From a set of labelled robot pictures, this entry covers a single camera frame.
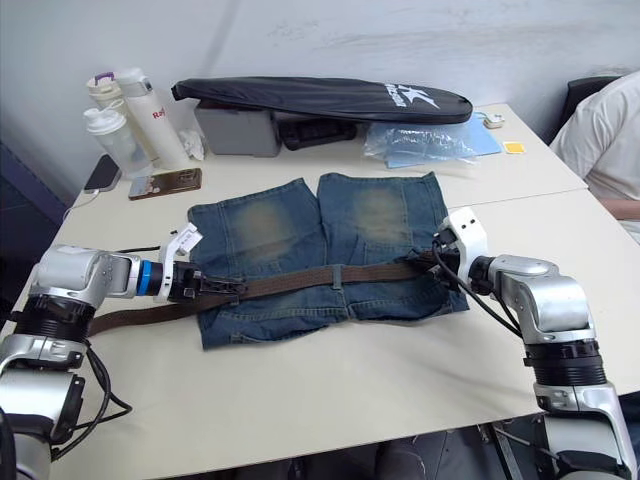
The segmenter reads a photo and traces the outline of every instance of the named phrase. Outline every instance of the belt loop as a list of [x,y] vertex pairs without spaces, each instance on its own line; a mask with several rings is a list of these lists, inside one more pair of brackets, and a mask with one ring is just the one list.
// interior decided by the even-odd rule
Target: belt loop
[[342,265],[331,265],[333,268],[332,290],[342,290]]

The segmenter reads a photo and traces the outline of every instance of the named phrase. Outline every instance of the clear plastic bag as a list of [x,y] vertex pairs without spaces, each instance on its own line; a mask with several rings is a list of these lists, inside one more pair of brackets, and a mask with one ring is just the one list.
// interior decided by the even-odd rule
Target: clear plastic bag
[[471,147],[470,122],[452,125],[373,123],[367,132],[364,155],[383,160],[388,168],[429,161],[459,159],[476,163]]

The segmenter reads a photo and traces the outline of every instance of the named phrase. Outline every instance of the white water bottle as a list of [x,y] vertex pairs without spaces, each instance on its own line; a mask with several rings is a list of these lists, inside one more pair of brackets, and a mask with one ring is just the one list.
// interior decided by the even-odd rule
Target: white water bottle
[[149,143],[149,139],[147,139],[140,125],[138,125],[136,119],[131,115],[127,104],[124,103],[122,90],[120,90],[118,83],[115,81],[113,72],[101,73],[90,78],[87,81],[87,89],[89,90],[89,96],[102,108],[107,108],[116,100],[122,100],[122,102],[118,104],[119,107],[115,108],[115,110],[125,116],[127,125],[131,128],[134,137],[136,137],[136,140],[144,150],[144,153],[147,154],[147,157],[149,157],[149,160],[153,161],[158,158],[158,154],[151,146],[151,143]]
[[160,157],[160,166],[168,170],[186,167],[189,156],[142,70],[128,68],[116,72],[115,77],[131,114]]
[[117,111],[121,104],[122,100],[116,100],[104,110],[86,110],[87,131],[104,147],[127,178],[151,175],[151,161],[136,142],[127,119]]

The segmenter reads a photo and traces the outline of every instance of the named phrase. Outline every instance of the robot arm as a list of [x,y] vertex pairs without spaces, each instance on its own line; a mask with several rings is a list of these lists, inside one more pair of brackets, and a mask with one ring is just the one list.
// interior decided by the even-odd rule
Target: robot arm
[[553,456],[538,455],[541,477],[636,480],[629,434],[580,285],[544,260],[485,256],[486,235],[469,208],[451,214],[436,239],[460,251],[458,275],[474,292],[502,299],[517,313],[524,364],[534,369],[536,399],[547,412],[537,424],[538,446]]
[[94,366],[86,338],[105,298],[179,302],[240,293],[242,284],[233,279],[207,278],[196,265],[174,261],[201,238],[187,224],[160,250],[158,262],[64,245],[43,255],[16,329],[0,344],[2,423],[13,430],[18,478],[48,478],[51,461],[68,451],[51,446],[68,442],[77,425],[85,381],[70,370],[85,357]]

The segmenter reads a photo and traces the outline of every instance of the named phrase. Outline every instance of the gray box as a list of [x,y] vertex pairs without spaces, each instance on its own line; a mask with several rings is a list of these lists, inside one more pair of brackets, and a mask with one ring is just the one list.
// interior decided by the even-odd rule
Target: gray box
[[201,100],[195,115],[209,148],[216,155],[275,157],[280,152],[273,112]]

